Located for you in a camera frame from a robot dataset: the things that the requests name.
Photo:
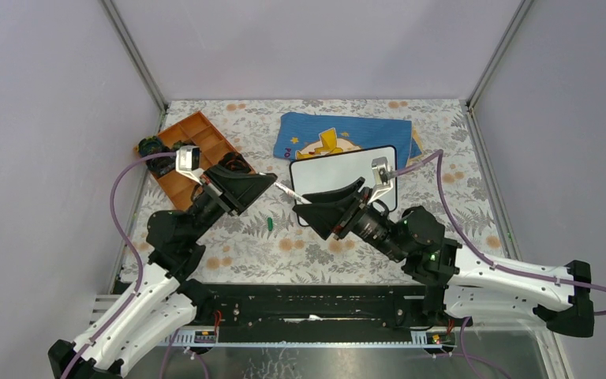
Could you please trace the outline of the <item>green whiteboard marker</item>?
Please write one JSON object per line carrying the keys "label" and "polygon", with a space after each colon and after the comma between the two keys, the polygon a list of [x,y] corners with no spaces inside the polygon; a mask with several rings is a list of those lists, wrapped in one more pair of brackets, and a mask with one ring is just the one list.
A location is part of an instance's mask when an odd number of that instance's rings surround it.
{"label": "green whiteboard marker", "polygon": [[288,186],[283,185],[281,182],[275,182],[274,186],[277,189],[279,189],[280,191],[282,191],[288,197],[293,198],[297,203],[306,204],[306,205],[310,204],[310,201],[308,201],[307,199],[305,199],[302,195],[299,195],[298,193],[295,193],[291,188],[289,188]]}

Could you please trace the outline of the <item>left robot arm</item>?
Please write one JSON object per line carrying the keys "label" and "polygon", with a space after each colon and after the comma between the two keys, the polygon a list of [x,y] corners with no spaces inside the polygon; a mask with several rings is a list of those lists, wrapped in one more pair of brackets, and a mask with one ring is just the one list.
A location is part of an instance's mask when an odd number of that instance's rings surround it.
{"label": "left robot arm", "polygon": [[72,341],[48,351],[56,378],[124,378],[154,347],[189,323],[213,314],[209,290],[191,279],[205,248],[202,237],[222,216],[242,214],[277,180],[220,165],[199,175],[202,193],[186,211],[158,211],[148,221],[148,263],[103,316]]}

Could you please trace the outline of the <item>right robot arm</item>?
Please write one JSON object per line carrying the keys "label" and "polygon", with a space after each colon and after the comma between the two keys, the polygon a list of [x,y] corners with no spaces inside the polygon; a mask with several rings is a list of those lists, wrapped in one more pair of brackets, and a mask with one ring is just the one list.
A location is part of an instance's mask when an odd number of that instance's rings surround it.
{"label": "right robot arm", "polygon": [[354,234],[399,263],[425,285],[421,315],[431,325],[449,317],[505,317],[535,321],[564,336],[593,336],[589,263],[546,266],[479,257],[469,245],[446,237],[444,225],[424,207],[408,208],[395,222],[371,195],[359,178],[341,189],[304,195],[294,212],[323,239]]}

